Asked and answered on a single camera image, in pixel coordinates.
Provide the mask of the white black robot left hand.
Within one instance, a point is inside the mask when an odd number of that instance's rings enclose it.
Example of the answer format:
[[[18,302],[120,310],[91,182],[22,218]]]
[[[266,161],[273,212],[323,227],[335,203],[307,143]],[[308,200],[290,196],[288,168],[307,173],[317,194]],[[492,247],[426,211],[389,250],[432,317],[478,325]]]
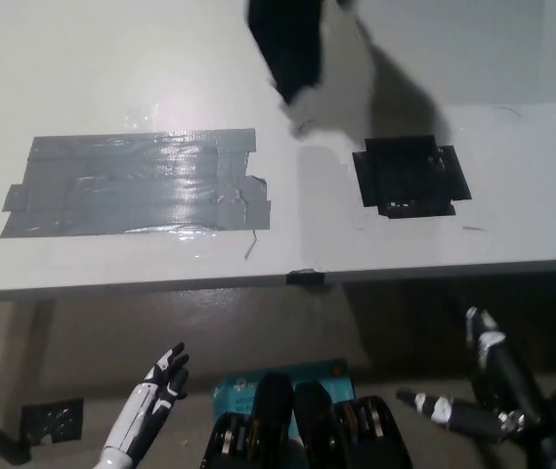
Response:
[[[118,414],[95,465],[102,468],[136,468],[166,422],[174,404],[186,397],[189,355],[180,342],[149,369],[133,389]]]

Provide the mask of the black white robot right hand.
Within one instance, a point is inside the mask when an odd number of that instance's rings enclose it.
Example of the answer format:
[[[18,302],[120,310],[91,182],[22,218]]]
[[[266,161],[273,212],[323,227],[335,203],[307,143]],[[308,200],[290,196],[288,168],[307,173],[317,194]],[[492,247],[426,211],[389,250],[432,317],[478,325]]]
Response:
[[[434,424],[476,442],[510,441],[529,468],[556,468],[556,414],[490,313],[464,313],[467,348],[475,354],[475,403],[401,389],[397,399]]]

